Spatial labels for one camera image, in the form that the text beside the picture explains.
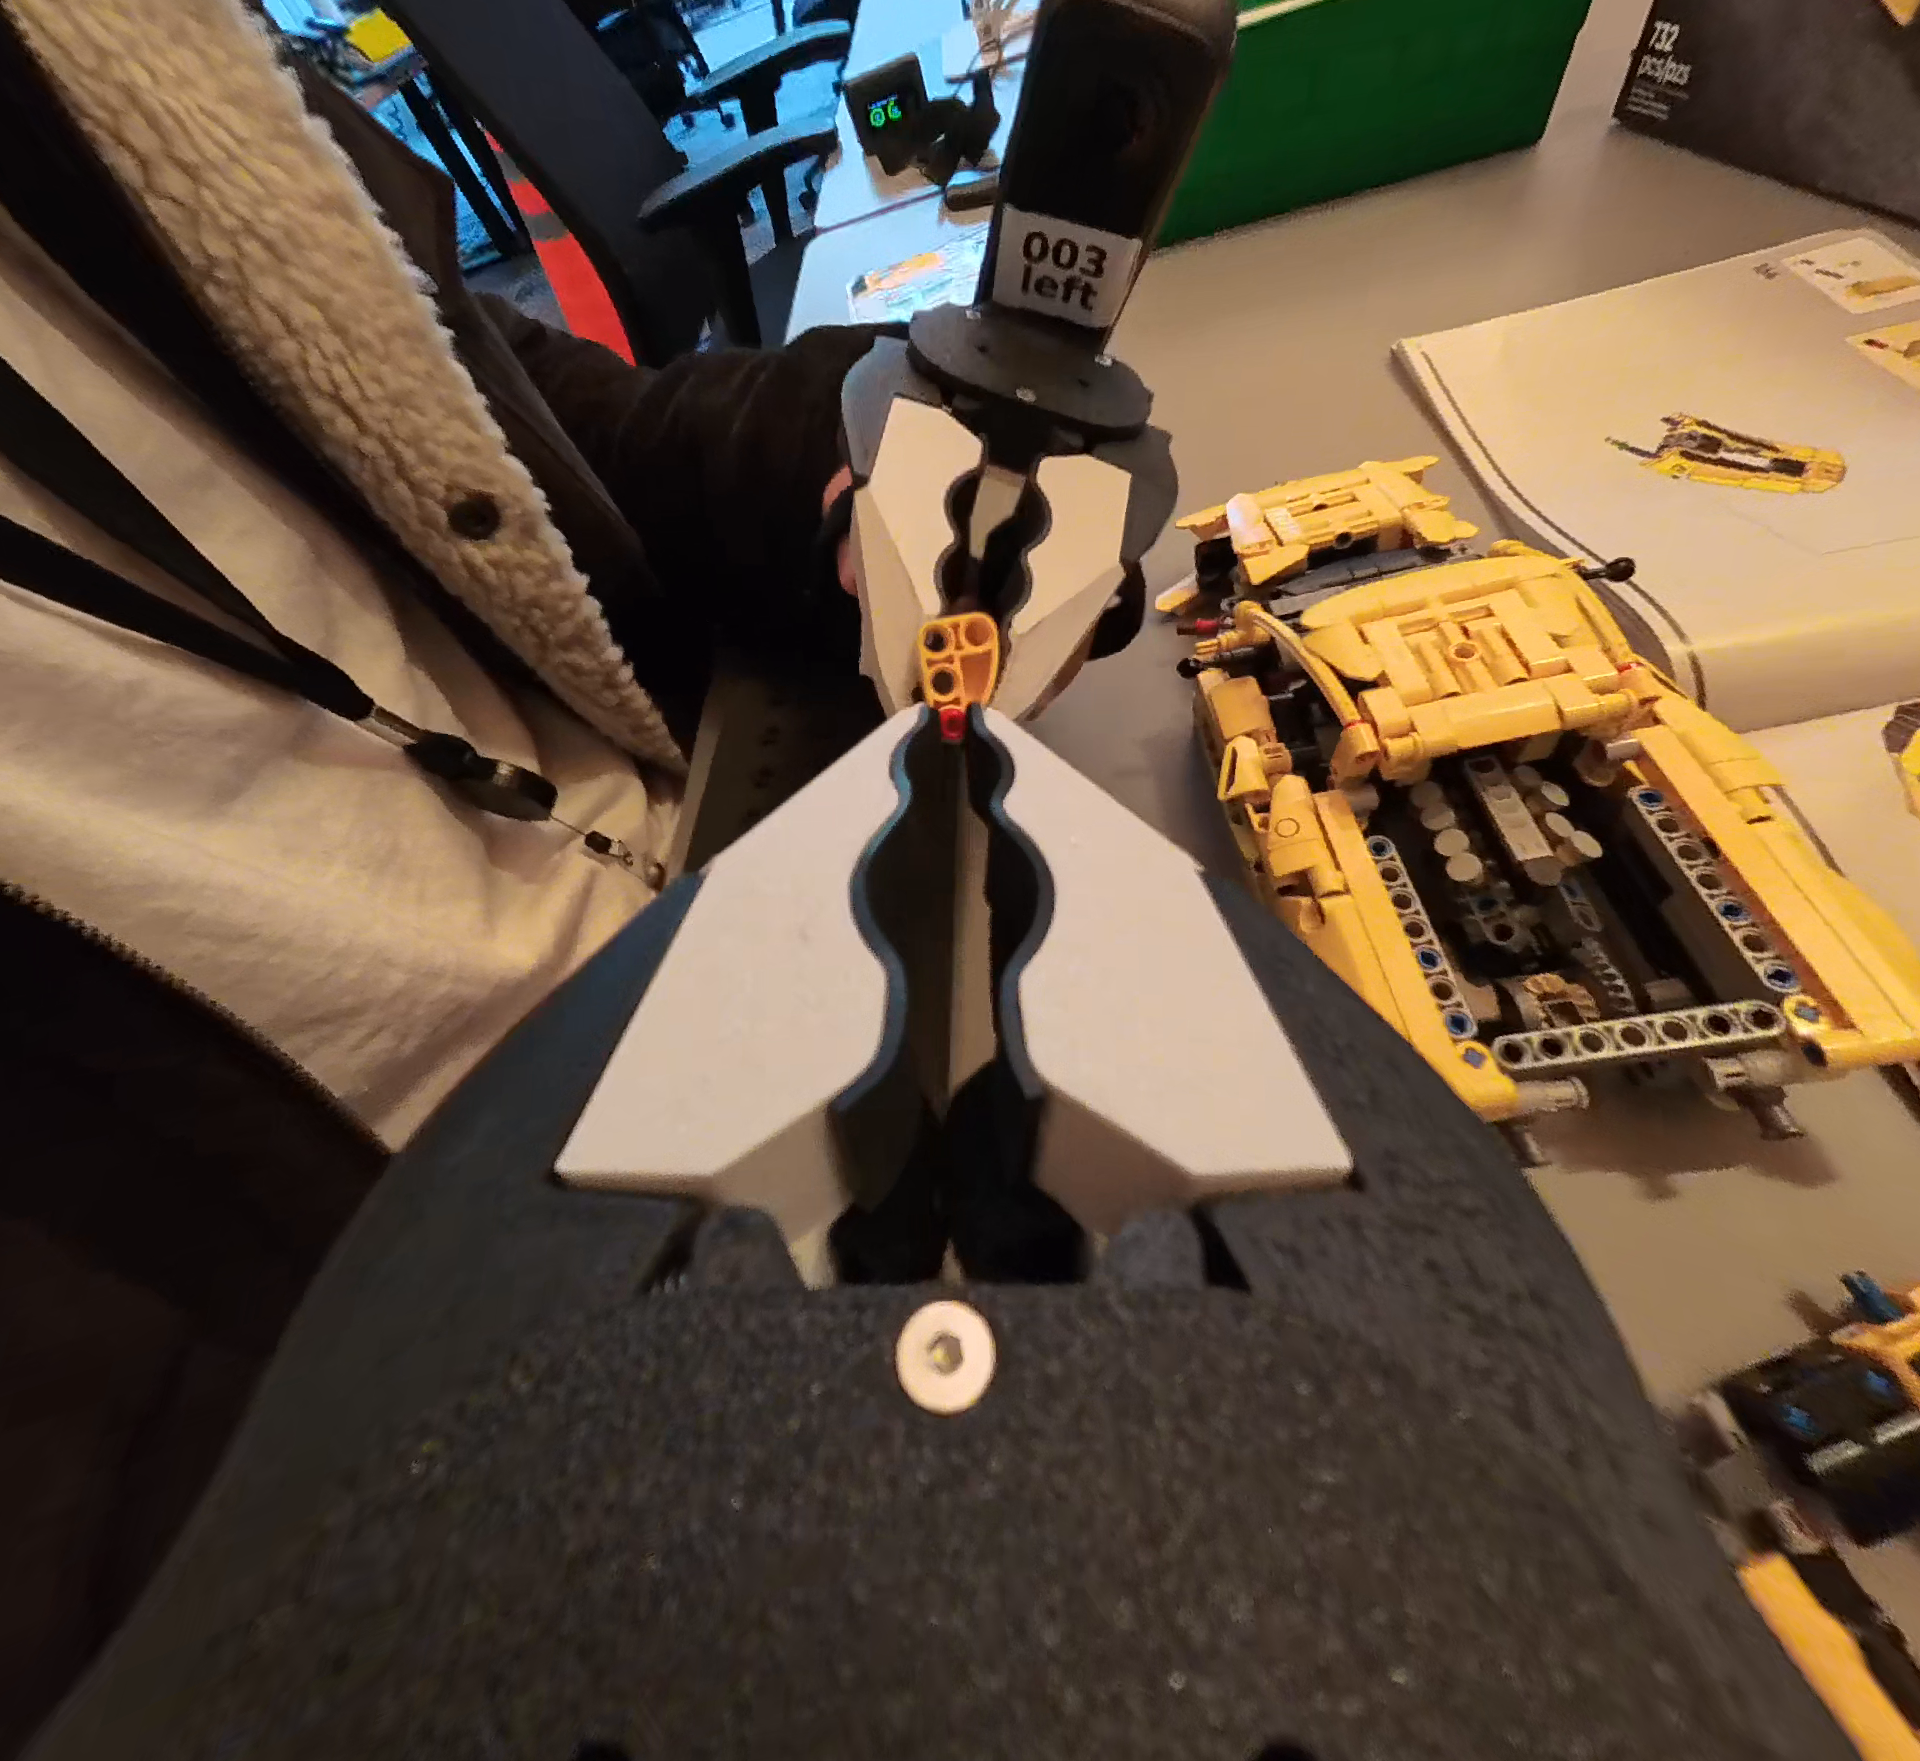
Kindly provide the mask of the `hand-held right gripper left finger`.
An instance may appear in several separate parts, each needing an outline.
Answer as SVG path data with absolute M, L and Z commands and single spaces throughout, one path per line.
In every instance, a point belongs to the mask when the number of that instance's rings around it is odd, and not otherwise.
M 849 1210 L 833 1101 L 871 1063 L 885 964 L 855 865 L 901 806 L 901 708 L 718 854 L 592 1086 L 555 1176 L 572 1191 L 765 1212 L 802 1280 Z

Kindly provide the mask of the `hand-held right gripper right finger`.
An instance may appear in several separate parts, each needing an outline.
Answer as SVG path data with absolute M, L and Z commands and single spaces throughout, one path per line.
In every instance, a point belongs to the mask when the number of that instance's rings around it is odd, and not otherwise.
M 1037 1101 L 1034 1185 L 1093 1234 L 1342 1185 L 1353 1151 L 1211 878 L 1008 715 L 973 736 L 988 826 L 1034 882 L 1003 967 L 1003 1051 Z

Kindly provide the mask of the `yellow brick door panel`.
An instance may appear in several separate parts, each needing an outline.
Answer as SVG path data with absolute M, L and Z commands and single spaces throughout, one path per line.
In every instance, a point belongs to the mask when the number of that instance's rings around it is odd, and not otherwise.
M 929 708 L 988 707 L 1003 676 L 1003 627 L 988 613 L 948 613 L 913 640 L 917 696 Z

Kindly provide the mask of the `yellow brick car model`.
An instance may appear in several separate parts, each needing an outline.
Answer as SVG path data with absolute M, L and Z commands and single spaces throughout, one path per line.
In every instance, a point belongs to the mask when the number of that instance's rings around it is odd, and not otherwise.
M 1524 1164 L 1599 1081 L 1795 1135 L 1786 1086 L 1914 1069 L 1912 938 L 1619 632 L 1635 568 L 1487 544 L 1432 464 L 1176 523 L 1161 613 L 1253 896 Z

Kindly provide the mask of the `yellow brick subassembly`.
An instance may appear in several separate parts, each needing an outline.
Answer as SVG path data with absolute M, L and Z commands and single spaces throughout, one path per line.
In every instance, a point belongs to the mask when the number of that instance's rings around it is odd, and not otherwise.
M 1693 1398 L 1681 1445 L 1746 1598 L 1858 1757 L 1920 1752 L 1914 1642 L 1844 1547 L 1920 1520 L 1920 1290 L 1844 1279 L 1851 1312 Z

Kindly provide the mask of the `person's left forearm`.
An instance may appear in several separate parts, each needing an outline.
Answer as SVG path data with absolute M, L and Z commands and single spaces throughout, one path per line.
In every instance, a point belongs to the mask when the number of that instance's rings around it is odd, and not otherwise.
M 857 608 L 826 568 L 824 523 L 847 471 L 847 378 L 901 323 L 814 328 L 788 346 L 720 346 L 636 367 L 480 292 L 570 442 L 634 525 L 662 665 L 696 646 L 796 650 L 855 667 Z

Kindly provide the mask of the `grey desk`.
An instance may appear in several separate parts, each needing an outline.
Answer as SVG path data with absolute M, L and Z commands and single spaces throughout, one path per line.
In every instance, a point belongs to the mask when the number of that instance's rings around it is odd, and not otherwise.
M 1651 0 L 1593 0 L 1538 149 L 1289 214 L 1155 259 L 1118 351 L 1172 432 L 1183 511 L 1243 480 L 1453 448 L 1395 366 L 1397 336 L 1651 283 L 1817 229 L 1914 228 L 1651 144 L 1613 122 Z M 1914 1280 L 1914 1096 L 1844 1081 L 1766 1142 L 1708 1101 L 1599 1101 L 1529 1170 L 1673 1421 L 1725 1368 L 1795 1347 L 1848 1270 Z

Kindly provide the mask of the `yellow printed leaflet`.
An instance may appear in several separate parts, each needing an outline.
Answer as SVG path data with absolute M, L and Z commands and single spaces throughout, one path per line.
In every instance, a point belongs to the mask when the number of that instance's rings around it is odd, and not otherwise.
M 973 303 L 984 237 L 958 237 L 849 283 L 849 323 L 911 323 L 925 311 Z

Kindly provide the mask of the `green storage bin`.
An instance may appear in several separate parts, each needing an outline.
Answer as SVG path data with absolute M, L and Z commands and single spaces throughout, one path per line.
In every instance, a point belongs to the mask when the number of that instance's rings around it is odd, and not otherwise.
M 1593 0 L 1239 0 L 1161 249 L 1541 140 Z

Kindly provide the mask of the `black studded mat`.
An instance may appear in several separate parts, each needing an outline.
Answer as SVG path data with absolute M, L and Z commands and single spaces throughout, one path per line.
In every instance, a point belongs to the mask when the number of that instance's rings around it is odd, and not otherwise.
M 884 699 L 855 667 L 723 659 L 700 707 L 667 878 L 706 865 L 879 723 Z

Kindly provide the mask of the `black round badge reel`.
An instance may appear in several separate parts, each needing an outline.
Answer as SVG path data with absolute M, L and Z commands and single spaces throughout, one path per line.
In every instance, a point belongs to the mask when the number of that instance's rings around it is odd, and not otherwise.
M 486 758 L 459 735 L 428 735 L 418 723 L 397 723 L 404 751 L 434 776 L 442 790 L 453 790 L 463 801 L 471 801 L 486 817 L 524 822 L 524 826 L 555 826 L 572 842 L 580 842 L 587 856 L 617 865 L 646 890 L 667 886 L 667 865 L 655 856 L 636 856 L 617 835 L 580 832 L 559 817 L 559 790 L 512 759 Z

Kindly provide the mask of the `orange striped traffic cone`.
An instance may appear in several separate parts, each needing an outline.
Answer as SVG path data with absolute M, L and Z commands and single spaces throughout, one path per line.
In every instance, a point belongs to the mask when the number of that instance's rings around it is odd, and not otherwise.
M 564 323 L 572 336 L 594 340 L 614 351 L 617 361 L 636 366 L 634 340 L 617 323 L 614 297 L 592 267 L 580 240 L 564 228 L 564 217 L 550 206 L 550 199 L 509 171 L 512 206 L 540 253 L 540 273 L 564 311 Z

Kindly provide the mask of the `black office chair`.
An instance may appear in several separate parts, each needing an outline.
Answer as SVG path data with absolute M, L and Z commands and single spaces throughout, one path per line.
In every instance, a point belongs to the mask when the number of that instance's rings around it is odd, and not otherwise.
M 610 300 L 610 340 L 662 367 L 718 346 L 786 340 L 802 240 L 788 171 L 836 152 L 836 110 L 774 123 L 782 78 L 847 66 L 849 24 L 814 24 L 712 76 L 691 106 L 739 103 L 759 127 L 685 161 L 662 115 L 564 0 L 377 0 L 428 76 L 480 122 Z

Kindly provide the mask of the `open instruction booklet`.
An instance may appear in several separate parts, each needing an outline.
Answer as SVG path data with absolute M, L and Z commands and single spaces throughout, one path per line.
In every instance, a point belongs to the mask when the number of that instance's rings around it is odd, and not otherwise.
M 1844 229 L 1397 340 L 1500 525 L 1635 559 L 1629 640 L 1883 901 L 1914 890 L 1883 749 L 1920 682 L 1914 323 L 1914 246 Z

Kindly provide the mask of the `dark toy car set box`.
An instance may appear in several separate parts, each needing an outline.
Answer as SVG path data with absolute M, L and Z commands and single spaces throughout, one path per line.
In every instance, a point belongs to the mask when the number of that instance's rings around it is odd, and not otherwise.
M 1615 122 L 1920 222 L 1920 0 L 1651 0 Z

